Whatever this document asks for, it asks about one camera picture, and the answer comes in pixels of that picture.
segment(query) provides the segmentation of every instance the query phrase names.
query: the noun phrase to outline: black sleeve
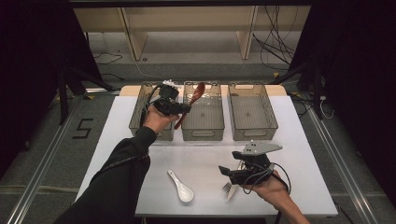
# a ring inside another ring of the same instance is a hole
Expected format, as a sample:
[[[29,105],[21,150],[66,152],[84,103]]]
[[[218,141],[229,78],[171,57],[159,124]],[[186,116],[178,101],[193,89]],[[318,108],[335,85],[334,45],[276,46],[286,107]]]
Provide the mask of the black sleeve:
[[[92,179],[55,223],[133,223],[139,193],[149,170],[149,146],[156,137],[150,128],[142,127],[136,137],[120,141],[103,172]],[[138,160],[127,161],[136,156]]]

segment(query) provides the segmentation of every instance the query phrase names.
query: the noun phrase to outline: gray carpet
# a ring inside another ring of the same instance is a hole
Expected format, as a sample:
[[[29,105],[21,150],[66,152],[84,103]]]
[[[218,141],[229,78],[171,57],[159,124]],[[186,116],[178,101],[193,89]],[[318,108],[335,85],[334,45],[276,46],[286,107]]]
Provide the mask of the gray carpet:
[[[214,80],[220,80],[222,83],[228,83],[230,80],[269,82],[274,78],[273,70],[266,69],[262,64],[145,64],[140,66],[140,69],[146,75],[180,81],[203,80],[202,74],[205,74],[206,77],[213,77]],[[134,64],[100,65],[100,70],[102,73],[111,73],[125,78],[121,81],[113,76],[104,76],[106,83],[116,87],[139,84],[144,80],[159,80],[154,77],[143,77]],[[91,83],[86,83],[86,86],[96,88]],[[285,85],[285,88],[287,91],[296,91],[295,83]],[[114,95],[96,95],[91,100],[81,102],[23,223],[51,223],[75,200],[114,97]],[[304,111],[298,103],[295,104],[295,107],[297,113]],[[24,186],[29,183],[58,128],[59,119],[60,105],[55,100],[32,137],[30,149],[20,153],[1,179],[0,223],[6,222],[16,201],[21,196]],[[73,138],[85,134],[85,132],[77,130],[82,119],[92,119],[92,121],[84,121],[81,126],[91,128],[91,131],[87,138]],[[388,198],[367,169],[364,160],[355,153],[356,148],[345,132],[342,123],[337,117],[325,119],[324,122],[380,223],[394,223],[396,220],[394,207],[389,203]],[[331,195],[354,223],[361,223],[355,205],[337,174],[312,119],[308,114],[305,114],[301,117],[301,123]],[[337,217],[310,217],[309,219],[312,223],[349,223],[347,217],[341,212]],[[267,223],[274,223],[274,217],[268,217]]]

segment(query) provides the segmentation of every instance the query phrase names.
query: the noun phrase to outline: red spoon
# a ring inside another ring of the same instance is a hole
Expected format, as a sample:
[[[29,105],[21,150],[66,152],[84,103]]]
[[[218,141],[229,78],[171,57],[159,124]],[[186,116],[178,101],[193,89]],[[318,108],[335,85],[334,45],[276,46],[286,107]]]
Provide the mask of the red spoon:
[[[198,83],[197,88],[195,89],[194,93],[192,94],[191,101],[190,101],[189,105],[192,105],[195,101],[197,101],[199,98],[201,98],[201,96],[202,96],[202,94],[204,94],[204,92],[205,92],[205,83],[204,82]],[[184,112],[183,115],[181,115],[180,120],[175,125],[175,130],[178,129],[178,127],[180,127],[184,118],[186,118],[186,115],[187,115],[186,112]]]

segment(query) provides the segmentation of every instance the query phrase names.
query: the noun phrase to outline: white table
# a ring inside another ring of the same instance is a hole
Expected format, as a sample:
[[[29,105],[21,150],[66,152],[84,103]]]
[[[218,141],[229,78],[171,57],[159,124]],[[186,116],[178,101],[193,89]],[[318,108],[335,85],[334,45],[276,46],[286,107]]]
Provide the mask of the white table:
[[[78,197],[89,186],[114,146],[132,137],[128,128],[137,97],[117,96],[108,115],[105,128],[93,154]],[[308,145],[304,130],[289,96],[270,96],[278,130],[268,143],[283,149],[267,154],[272,162],[282,165],[291,181],[291,197],[306,216],[333,217],[337,210]],[[221,142],[184,142],[181,129],[175,131],[172,142],[156,142],[150,147],[151,167],[139,196],[136,215],[140,217],[263,217],[275,215],[272,205],[252,192],[246,195],[238,189],[230,201],[221,189],[229,181],[219,171],[219,165],[236,169],[238,161],[232,151],[242,150],[248,142],[232,138],[230,115],[223,97],[225,130]],[[194,199],[183,203],[177,197],[175,183],[166,173],[173,169],[177,177],[194,191]],[[277,169],[287,182],[285,175]]]

